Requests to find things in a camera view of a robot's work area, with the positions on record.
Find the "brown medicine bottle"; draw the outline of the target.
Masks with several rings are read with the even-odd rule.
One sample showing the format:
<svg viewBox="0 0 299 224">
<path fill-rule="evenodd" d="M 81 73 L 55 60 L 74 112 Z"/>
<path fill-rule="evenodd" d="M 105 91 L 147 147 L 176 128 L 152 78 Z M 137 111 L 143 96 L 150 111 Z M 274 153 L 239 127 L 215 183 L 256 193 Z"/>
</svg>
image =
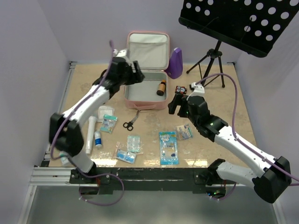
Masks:
<svg viewBox="0 0 299 224">
<path fill-rule="evenodd" d="M 166 91 L 166 80 L 162 80 L 161 83 L 158 85 L 158 89 L 156 91 L 156 94 L 158 96 L 163 96 Z"/>
</svg>

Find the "pink medicine kit case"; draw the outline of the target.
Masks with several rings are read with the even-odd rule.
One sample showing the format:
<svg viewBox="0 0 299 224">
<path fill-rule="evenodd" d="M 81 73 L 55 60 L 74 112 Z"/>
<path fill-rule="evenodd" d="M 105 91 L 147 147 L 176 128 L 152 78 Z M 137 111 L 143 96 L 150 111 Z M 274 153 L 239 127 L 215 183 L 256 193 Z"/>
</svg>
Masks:
<svg viewBox="0 0 299 224">
<path fill-rule="evenodd" d="M 145 76 L 141 83 L 124 87 L 127 108 L 137 110 L 162 110 L 166 107 L 168 87 L 162 96 L 157 95 L 162 81 L 168 81 L 165 70 L 169 65 L 170 38 L 161 32 L 131 32 L 127 38 L 129 59 L 139 63 Z"/>
</svg>

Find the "large blue packet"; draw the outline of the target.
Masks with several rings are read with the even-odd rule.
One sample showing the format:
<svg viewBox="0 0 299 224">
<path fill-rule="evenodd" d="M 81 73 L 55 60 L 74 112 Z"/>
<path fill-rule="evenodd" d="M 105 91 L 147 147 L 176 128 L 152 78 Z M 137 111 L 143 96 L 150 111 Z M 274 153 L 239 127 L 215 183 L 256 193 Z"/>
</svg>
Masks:
<svg viewBox="0 0 299 224">
<path fill-rule="evenodd" d="M 175 132 L 159 133 L 160 164 L 178 165 L 178 146 Z"/>
</svg>

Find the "white blue small bottle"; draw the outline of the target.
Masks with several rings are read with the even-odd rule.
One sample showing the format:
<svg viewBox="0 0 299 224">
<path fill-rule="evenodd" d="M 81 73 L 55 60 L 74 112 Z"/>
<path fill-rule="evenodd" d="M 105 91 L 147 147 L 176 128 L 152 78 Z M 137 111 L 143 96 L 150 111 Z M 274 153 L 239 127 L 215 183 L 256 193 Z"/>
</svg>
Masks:
<svg viewBox="0 0 299 224">
<path fill-rule="evenodd" d="M 94 141 L 95 141 L 95 147 L 101 148 L 102 147 L 102 139 L 100 131 L 95 131 L 94 133 Z"/>
</svg>

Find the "white green bottle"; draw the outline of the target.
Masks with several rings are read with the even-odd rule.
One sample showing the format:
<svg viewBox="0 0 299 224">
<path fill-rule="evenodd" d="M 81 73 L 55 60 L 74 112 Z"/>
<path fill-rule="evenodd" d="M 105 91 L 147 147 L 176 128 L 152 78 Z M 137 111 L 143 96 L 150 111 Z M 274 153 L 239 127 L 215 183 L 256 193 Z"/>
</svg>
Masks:
<svg viewBox="0 0 299 224">
<path fill-rule="evenodd" d="M 68 160 L 68 154 L 64 151 L 59 153 L 60 161 L 63 167 L 68 167 L 71 165 L 70 161 Z"/>
</svg>

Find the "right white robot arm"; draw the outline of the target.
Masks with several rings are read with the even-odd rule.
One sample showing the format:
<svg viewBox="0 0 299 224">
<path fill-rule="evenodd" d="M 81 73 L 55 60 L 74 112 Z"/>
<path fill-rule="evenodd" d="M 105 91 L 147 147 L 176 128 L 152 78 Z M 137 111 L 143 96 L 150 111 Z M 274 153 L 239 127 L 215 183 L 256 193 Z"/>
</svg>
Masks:
<svg viewBox="0 0 299 224">
<path fill-rule="evenodd" d="M 289 161 L 265 153 L 234 133 L 226 121 L 210 113 L 203 97 L 176 93 L 168 104 L 169 114 L 174 114 L 178 106 L 178 116 L 188 118 L 200 135 L 226 148 L 247 165 L 245 168 L 217 159 L 201 176 L 207 185 L 221 180 L 240 183 L 268 203 L 274 203 L 291 185 Z"/>
</svg>

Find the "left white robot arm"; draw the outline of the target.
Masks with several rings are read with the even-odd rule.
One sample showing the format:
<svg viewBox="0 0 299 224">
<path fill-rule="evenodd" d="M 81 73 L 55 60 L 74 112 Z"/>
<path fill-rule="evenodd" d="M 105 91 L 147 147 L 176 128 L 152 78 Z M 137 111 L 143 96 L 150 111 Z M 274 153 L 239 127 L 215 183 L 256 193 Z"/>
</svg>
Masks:
<svg viewBox="0 0 299 224">
<path fill-rule="evenodd" d="M 81 179 L 86 183 L 94 182 L 97 177 L 96 165 L 83 149 L 85 141 L 81 128 L 122 85 L 141 83 L 144 78 L 137 61 L 128 63 L 123 57 L 112 57 L 108 68 L 93 82 L 82 99 L 62 114 L 52 114 L 49 131 L 51 159 L 56 160 L 54 149 L 63 151 L 70 163 L 81 171 Z"/>
</svg>

